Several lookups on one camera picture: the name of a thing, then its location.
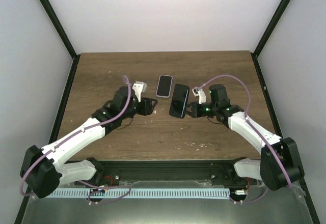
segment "wooden table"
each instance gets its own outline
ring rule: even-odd
[[[59,138],[80,126],[90,115],[113,98],[123,86],[122,75],[130,82],[147,83],[144,97],[156,98],[161,74],[173,76],[174,84],[193,88],[219,74],[240,78],[249,88],[252,103],[249,115],[270,131],[273,130],[253,61],[248,51],[210,52],[138,52],[83,53],[72,84]],[[220,78],[212,84],[224,84],[231,104],[245,108],[247,94],[231,78]],[[209,100],[208,86],[205,88]],[[191,93],[189,102],[196,101]],[[171,97],[158,98],[155,114],[135,116],[125,129],[115,130],[93,142],[73,159],[233,159],[260,158],[258,152],[237,133],[225,126],[210,123],[207,118],[172,118]]]

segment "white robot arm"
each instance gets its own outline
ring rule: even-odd
[[[195,97],[199,97],[199,102],[190,103],[187,107],[190,107],[191,111],[186,113],[194,118],[203,116],[216,117],[226,127],[240,134],[261,154],[260,160],[245,158],[234,164],[234,170],[239,177],[262,180],[271,190],[277,190],[287,185],[285,176],[273,154],[266,146],[264,140],[249,125],[248,121],[279,156],[279,160],[286,170],[290,181],[294,182],[304,177],[300,155],[294,140],[289,137],[283,139],[260,126],[249,116],[245,118],[245,112],[242,108],[237,105],[231,105],[223,85],[212,85],[209,87],[209,92],[211,102],[206,102],[204,91],[194,88],[193,93]]]
[[[85,123],[68,135],[54,143],[43,146],[41,149],[36,146],[30,147],[26,151],[20,171],[22,177],[38,158],[46,155],[26,177],[26,183],[32,191],[39,198],[43,198],[52,193],[58,186],[70,182],[91,179],[95,184],[99,182],[103,177],[103,167],[94,158],[68,164],[66,161],[90,143],[121,126],[122,120],[133,118],[136,114],[143,116],[152,114],[157,105],[157,100],[142,98],[141,93],[145,90],[146,84],[136,81],[132,86],[129,105],[125,112],[114,121],[107,123],[108,120],[119,114],[125,106],[128,97],[127,87],[121,87],[115,93],[113,100],[106,102]]]

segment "white smartphone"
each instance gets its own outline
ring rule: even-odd
[[[156,96],[159,98],[169,98],[172,86],[172,76],[160,75],[156,89]]]

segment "wire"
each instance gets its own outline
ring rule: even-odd
[[[232,201],[235,204],[251,204],[251,203],[254,203],[256,201],[261,200],[267,194],[267,192],[268,192],[268,187],[266,188],[265,192],[261,196],[259,196],[258,198],[254,199],[254,200],[250,200],[250,201],[245,201],[245,202],[235,201],[231,197],[229,197],[229,199],[230,199],[230,201]]]
[[[117,197],[116,199],[113,199],[113,200],[107,200],[107,201],[100,201],[100,202],[94,202],[94,201],[91,201],[91,196],[94,195],[95,193],[102,193],[101,191],[93,191],[93,192],[90,192],[90,194],[88,195],[88,203],[96,203],[96,204],[99,204],[99,205],[102,205],[102,204],[108,204],[108,203],[113,203],[113,202],[116,202],[116,201],[119,201],[121,199],[123,199],[124,197],[126,197],[127,195],[130,194],[131,192],[131,188],[129,188],[129,191],[123,195],[121,195],[120,197]]]
[[[284,166],[282,165],[278,155],[276,154],[276,152],[274,151],[274,149],[272,148],[272,146],[268,143],[268,141],[266,140],[266,138],[256,129],[256,127],[250,122],[249,118],[248,118],[248,110],[249,110],[249,107],[250,107],[250,104],[251,104],[251,96],[250,96],[250,92],[249,92],[249,89],[247,88],[247,86],[243,83],[242,80],[240,80],[239,78],[233,76],[233,75],[218,75],[216,77],[213,77],[212,79],[210,79],[208,82],[202,84],[200,87],[199,87],[199,90],[201,88],[203,88],[204,86],[206,86],[208,83],[210,83],[211,81],[217,79],[217,78],[221,78],[221,77],[230,77],[230,78],[233,78],[233,79],[236,79],[239,83],[241,83],[241,85],[244,87],[244,89],[246,90],[247,92],[247,95],[248,95],[248,104],[247,104],[247,107],[246,107],[246,110],[244,111],[244,119],[245,121],[248,123],[248,125],[260,136],[260,138],[264,141],[264,143],[266,144],[266,146],[268,147],[268,149],[270,150],[271,154],[273,155],[273,157],[275,158],[277,164],[279,165],[286,181],[287,181],[287,186],[288,187],[292,187],[292,183],[291,183],[291,180],[289,178],[289,175],[287,174]]]
[[[97,189],[104,189],[104,190],[110,190],[110,189],[114,189],[114,188],[123,188],[122,186],[114,186],[114,187],[98,187],[98,186],[95,186],[95,185],[89,184],[88,182],[85,182],[85,181],[79,181],[79,182],[82,183],[82,184],[84,184],[84,185],[86,185],[86,186],[88,186],[88,187],[93,187],[93,188],[97,188]],[[94,191],[94,192],[91,192],[91,193],[88,195],[87,200],[88,200],[89,203],[91,203],[91,202],[93,202],[93,203],[98,203],[98,204],[108,204],[108,203],[112,203],[112,202],[115,202],[115,201],[121,200],[122,198],[124,198],[124,197],[126,197],[127,195],[129,195],[130,192],[131,192],[131,188],[130,188],[130,187],[127,187],[127,188],[129,189],[129,191],[128,191],[127,193],[121,195],[120,197],[118,197],[118,198],[116,198],[116,199],[114,199],[114,200],[101,201],[101,202],[93,202],[93,201],[90,200],[90,197],[91,197],[93,194],[95,194],[95,193],[97,193],[97,192],[102,193],[101,191]]]
[[[110,179],[111,180],[111,184],[110,185],[113,185],[113,178],[112,177],[110,177],[110,176],[104,176],[103,177],[104,179]]]
[[[247,187],[247,191],[248,191],[248,193],[249,193],[249,188],[250,188],[250,180],[249,180],[249,178],[248,177],[246,177],[246,180],[248,181],[248,187]]]
[[[130,122],[129,122],[129,124],[128,124],[128,125],[126,125],[126,126],[124,126],[124,127],[118,127],[116,130],[122,130],[122,129],[124,129],[124,128],[126,128],[126,127],[130,126],[130,125],[131,125],[131,123],[132,123],[132,121],[133,121],[133,117],[131,118],[131,120],[130,120]]]
[[[71,134],[70,136],[66,137],[65,139],[63,139],[60,143],[58,143],[57,145],[55,145],[54,149],[57,149],[58,147],[60,147],[62,144],[66,143],[67,141],[69,141],[70,139],[72,139],[73,137],[75,137],[76,135],[80,134],[81,132],[83,131],[86,131],[88,129],[91,129],[93,127],[96,127],[96,126],[102,126],[102,125],[105,125],[107,123],[110,123],[112,121],[115,121],[116,119],[118,119],[119,117],[121,117],[123,115],[123,113],[126,111],[127,107],[129,106],[129,102],[130,102],[130,98],[131,98],[131,84],[130,84],[130,81],[128,79],[128,77],[126,75],[123,75],[122,76],[123,78],[123,81],[127,84],[128,86],[128,97],[127,97],[127,101],[126,101],[126,104],[124,105],[124,107],[122,108],[122,110],[120,111],[120,113],[118,113],[115,117],[107,120],[107,121],[103,121],[103,122],[100,122],[100,123],[97,123],[97,124],[94,124],[94,125],[91,125],[91,126],[87,126],[85,128],[82,128],[81,130],[79,131],[76,131],[74,132],[73,134]],[[23,196],[31,196],[33,193],[30,192],[30,193],[25,193],[23,191],[23,187],[24,187],[24,182],[26,181],[28,175],[31,173],[31,171],[37,166],[37,164],[39,162],[41,162],[47,155],[49,155],[50,153],[53,153],[54,151],[53,150],[49,150],[47,151],[46,153],[44,153],[40,158],[38,158],[29,168],[28,170],[24,173],[24,175],[22,176],[22,181],[20,183],[20,186],[19,186],[19,192],[21,195]]]
[[[223,123],[217,123],[217,122],[211,121],[208,116],[207,116],[207,119],[210,121],[210,123],[217,124],[217,125],[223,125]]]

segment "smartphone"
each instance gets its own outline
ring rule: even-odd
[[[159,98],[169,98],[172,86],[172,76],[160,75],[156,89],[156,96]]]
[[[183,119],[185,116],[185,107],[188,103],[189,87],[181,84],[174,86],[172,101],[169,114],[172,117]]]

